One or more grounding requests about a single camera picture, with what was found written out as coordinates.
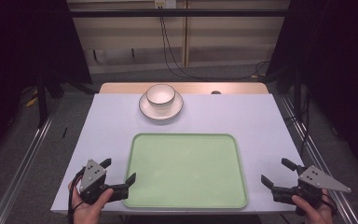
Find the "small white object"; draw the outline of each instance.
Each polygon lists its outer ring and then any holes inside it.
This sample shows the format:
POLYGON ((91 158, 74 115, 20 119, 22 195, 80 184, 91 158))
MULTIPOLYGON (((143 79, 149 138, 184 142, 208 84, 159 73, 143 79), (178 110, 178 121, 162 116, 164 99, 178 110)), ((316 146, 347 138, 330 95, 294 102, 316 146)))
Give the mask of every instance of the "small white object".
POLYGON ((176 8, 176 0, 166 0, 165 8, 176 8))
POLYGON ((165 8, 165 0, 155 0, 155 8, 165 8))
POLYGON ((166 108, 171 105, 175 94, 176 92, 172 86, 157 84, 147 90, 146 98, 153 106, 166 108))
POLYGON ((183 98, 176 92, 172 102, 169 106, 158 106, 156 104, 150 103, 150 101, 146 98, 146 93, 142 95, 141 99, 139 100, 139 108, 141 109, 142 113, 151 118, 151 119, 171 119, 175 117, 183 107, 183 98))

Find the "white paper sheet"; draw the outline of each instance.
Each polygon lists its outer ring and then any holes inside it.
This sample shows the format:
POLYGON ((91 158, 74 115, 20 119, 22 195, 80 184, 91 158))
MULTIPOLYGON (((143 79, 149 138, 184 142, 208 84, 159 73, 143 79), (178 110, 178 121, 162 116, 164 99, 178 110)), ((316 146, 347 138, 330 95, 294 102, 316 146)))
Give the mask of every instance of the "white paper sheet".
POLYGON ((160 213, 266 213, 294 211, 289 204, 275 203, 261 182, 265 175, 276 186, 296 186, 295 172, 281 165, 287 158, 302 164, 273 96, 270 94, 184 94, 182 111, 173 119, 156 121, 139 110, 141 94, 97 94, 76 145, 66 174, 51 207, 66 213, 68 183, 88 159, 112 159, 106 184, 125 181, 132 138, 137 133, 229 133, 237 141, 249 201, 239 210, 132 209, 122 202, 108 203, 104 211, 122 214, 160 213))

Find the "cable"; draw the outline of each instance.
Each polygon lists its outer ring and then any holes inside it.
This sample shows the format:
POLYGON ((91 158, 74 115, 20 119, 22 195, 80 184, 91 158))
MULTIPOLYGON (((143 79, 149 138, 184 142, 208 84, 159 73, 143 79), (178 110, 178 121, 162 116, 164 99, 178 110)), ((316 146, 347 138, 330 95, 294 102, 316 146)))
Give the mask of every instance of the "cable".
POLYGON ((333 202, 334 205, 332 205, 331 203, 326 202, 325 200, 321 199, 321 202, 324 203, 325 205, 329 206, 331 208, 331 215, 332 217, 336 215, 337 213, 337 203, 333 200, 332 197, 330 197, 330 195, 327 195, 325 193, 323 193, 324 196, 326 196, 331 202, 333 202))
POLYGON ((69 200, 68 200, 68 223, 73 224, 74 223, 74 212, 75 208, 72 208, 72 197, 74 195, 74 189, 76 185, 76 181, 79 177, 81 177, 84 174, 84 171, 86 170, 86 167, 83 167, 76 175, 75 178, 72 180, 71 188, 69 189, 69 200))
POLYGON ((287 220, 286 217, 284 217, 282 214, 280 214, 280 217, 286 222, 287 224, 290 224, 289 220, 287 220))
POLYGON ((176 67, 186 76, 188 77, 193 77, 193 78, 196 78, 196 79, 199 79, 199 80, 202 80, 202 81, 210 81, 208 79, 212 79, 212 80, 242 80, 242 79, 246 79, 248 77, 252 77, 254 75, 257 75, 257 77, 260 77, 260 69, 263 68, 263 66, 266 64, 266 63, 269 63, 270 61, 264 61, 264 62, 260 62, 260 63, 257 63, 255 65, 255 71, 249 75, 249 76, 245 76, 245 77, 196 77, 196 76, 192 76, 190 75, 189 73, 185 72, 179 65, 178 63, 176 62, 175 60, 175 57, 173 55, 173 52, 172 52, 172 48, 171 48, 171 44, 170 44, 170 40, 168 38, 168 35, 167 35, 167 29, 166 29, 166 26, 165 26, 165 21, 164 21, 164 18, 163 17, 160 17, 160 23, 161 23, 161 32, 162 32, 162 40, 163 40, 163 46, 164 46, 164 58, 165 58, 165 63, 167 64, 167 67, 168 69, 170 70, 171 73, 173 73, 175 76, 177 77, 182 77, 180 76, 179 74, 176 74, 173 72, 173 70, 170 68, 169 64, 168 64, 168 60, 167 60, 167 53, 166 53, 166 45, 165 45, 165 40, 167 40, 167 45, 168 45, 168 49, 171 53, 171 56, 173 58, 173 62, 175 63, 176 67))
POLYGON ((306 130, 305 130, 305 133, 304 133, 304 138, 303 138, 303 142, 301 144, 301 149, 300 149, 300 158, 302 159, 303 157, 303 151, 304 151, 304 146, 305 146, 305 143, 308 139, 308 136, 310 135, 310 92, 307 91, 307 123, 306 123, 306 130))
POLYGON ((173 61, 174 63, 176 64, 176 67, 179 68, 179 70, 187 75, 188 77, 193 77, 193 78, 196 78, 196 79, 199 79, 199 80, 202 80, 202 81, 208 81, 206 79, 203 79, 202 77, 194 77, 194 76, 191 76, 190 74, 186 73, 185 71, 183 71, 180 66, 177 64, 176 60, 175 60, 175 57, 173 56, 173 53, 172 53, 172 48, 171 48, 171 44, 170 44, 170 40, 168 39, 168 36, 167 36, 167 29, 165 28, 165 22, 164 22, 164 18, 163 17, 160 17, 159 18, 159 21, 161 23, 161 32, 162 32, 162 42, 163 42, 163 45, 164 45, 164 58, 165 58, 165 63, 167 64, 167 67, 168 69, 170 70, 170 72, 172 74, 174 74, 175 76, 177 77, 182 77, 176 73, 173 72, 173 70, 170 68, 169 64, 168 64, 168 60, 167 60, 167 51, 166 51, 166 46, 165 46, 165 39, 167 39, 167 44, 168 44, 168 48, 170 50, 170 53, 172 55, 172 58, 173 58, 173 61))

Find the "green tray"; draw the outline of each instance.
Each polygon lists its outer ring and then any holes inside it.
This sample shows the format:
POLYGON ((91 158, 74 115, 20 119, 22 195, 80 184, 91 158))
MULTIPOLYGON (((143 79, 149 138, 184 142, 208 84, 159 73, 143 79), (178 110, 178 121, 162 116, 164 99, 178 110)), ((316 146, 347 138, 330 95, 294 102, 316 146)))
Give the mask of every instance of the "green tray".
POLYGON ((237 144, 229 134, 140 133, 127 176, 128 207, 242 208, 247 203, 237 144))

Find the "finger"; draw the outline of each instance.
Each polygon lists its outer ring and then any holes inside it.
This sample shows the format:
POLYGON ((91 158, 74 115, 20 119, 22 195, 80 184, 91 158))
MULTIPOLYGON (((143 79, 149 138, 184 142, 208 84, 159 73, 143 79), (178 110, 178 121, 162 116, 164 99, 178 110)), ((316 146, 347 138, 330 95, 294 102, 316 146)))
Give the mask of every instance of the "finger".
POLYGON ((319 213, 310 204, 297 195, 293 195, 293 202, 300 208, 302 208, 310 218, 310 220, 318 220, 321 218, 319 213))
POLYGON ((113 190, 112 189, 107 189, 106 191, 103 192, 103 194, 101 194, 100 198, 98 199, 98 201, 93 206, 97 210, 103 209, 103 207, 109 201, 109 199, 112 197, 112 195, 113 195, 113 190))

